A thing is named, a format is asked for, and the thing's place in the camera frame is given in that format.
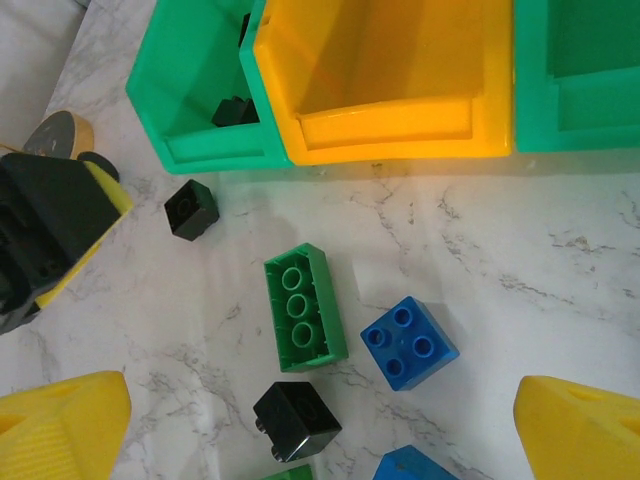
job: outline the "yellow storage bin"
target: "yellow storage bin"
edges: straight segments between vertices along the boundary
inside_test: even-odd
[[[298,165],[511,153],[512,0],[268,0],[254,54]]]
[[[108,480],[130,416],[120,372],[0,398],[0,480]]]

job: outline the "lego duplo brick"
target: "lego duplo brick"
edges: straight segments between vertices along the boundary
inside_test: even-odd
[[[254,405],[256,426],[266,433],[279,462],[321,452],[342,430],[309,382],[276,382]]]
[[[413,297],[360,336],[394,391],[412,389],[460,355],[427,307]]]
[[[304,371],[347,358],[324,252],[306,243],[264,267],[280,370]]]
[[[458,480],[451,473],[408,445],[387,453],[373,480]]]
[[[211,191],[189,180],[164,204],[171,233],[193,241],[218,221],[218,205]]]

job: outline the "plastic bin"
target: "plastic bin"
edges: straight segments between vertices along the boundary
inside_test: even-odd
[[[256,110],[260,115],[260,123],[262,124],[262,127],[269,136],[269,139],[272,140],[273,148],[277,149],[280,156],[288,158],[282,142],[282,137],[278,131],[278,124],[273,116],[273,110],[269,103],[267,91],[264,88],[264,82],[260,75],[258,62],[253,54],[253,46],[256,41],[256,35],[258,34],[258,28],[260,27],[265,4],[266,0],[255,0],[253,4],[244,41],[240,47],[240,63],[242,64],[242,69],[244,70],[244,75],[249,85],[251,97],[253,98]]]
[[[260,123],[212,123],[222,100],[251,96],[238,41],[252,7],[252,0],[158,0],[127,94],[171,173],[292,165]]]
[[[524,152],[640,146],[640,2],[516,1]]]
[[[268,0],[254,46],[298,165],[500,156],[511,0]]]

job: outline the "black plastic part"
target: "black plastic part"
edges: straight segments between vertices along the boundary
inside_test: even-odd
[[[78,155],[81,162],[90,162],[104,170],[116,182],[120,182],[120,173],[118,169],[105,157],[96,152],[82,152]]]
[[[253,100],[233,97],[231,100],[224,99],[220,102],[211,121],[216,127],[222,128],[258,123],[260,119]]]
[[[66,110],[49,115],[22,147],[24,153],[71,158],[78,134],[76,119]]]
[[[120,218],[82,162],[22,153],[0,161],[0,334],[28,323],[48,292]]]
[[[278,462],[321,452],[342,430],[309,382],[276,382],[253,407],[258,430],[269,435]]]
[[[220,218],[211,190],[189,180],[164,204],[171,233],[193,241]]]
[[[251,18],[251,14],[247,13],[242,18],[242,28],[240,28],[240,39],[238,40],[238,47],[242,45],[242,41],[244,40],[244,36],[247,34],[247,28],[249,27],[249,18]]]

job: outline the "green storage bin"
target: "green storage bin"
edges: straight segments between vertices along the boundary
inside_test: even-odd
[[[251,97],[238,40],[252,7],[253,0],[158,0],[126,90],[171,173],[292,166],[261,123],[211,121],[222,100]]]
[[[640,1],[516,0],[523,152],[640,146]]]

